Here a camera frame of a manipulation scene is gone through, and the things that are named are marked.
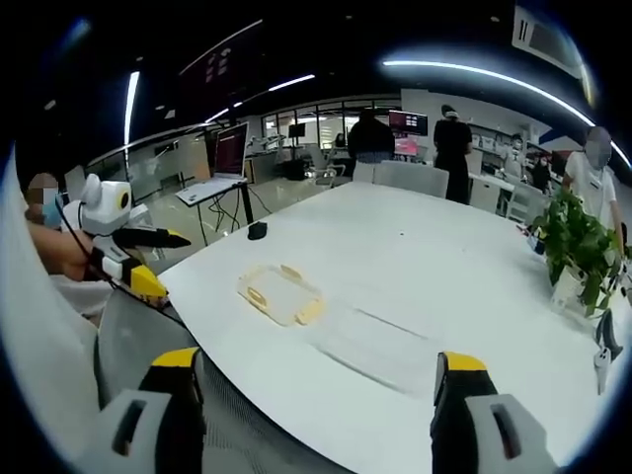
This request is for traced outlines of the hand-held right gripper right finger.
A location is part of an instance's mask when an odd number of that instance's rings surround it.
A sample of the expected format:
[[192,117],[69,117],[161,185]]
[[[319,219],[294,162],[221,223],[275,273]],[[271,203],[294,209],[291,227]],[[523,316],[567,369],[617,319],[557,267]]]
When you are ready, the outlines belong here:
[[559,471],[545,429],[471,355],[437,355],[430,436],[433,473]]

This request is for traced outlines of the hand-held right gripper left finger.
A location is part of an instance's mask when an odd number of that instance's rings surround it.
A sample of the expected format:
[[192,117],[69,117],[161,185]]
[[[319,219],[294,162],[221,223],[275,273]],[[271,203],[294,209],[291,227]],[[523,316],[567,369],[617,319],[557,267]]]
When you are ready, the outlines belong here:
[[104,408],[96,436],[99,473],[199,473],[205,422],[195,366],[199,348],[155,358],[139,388]]

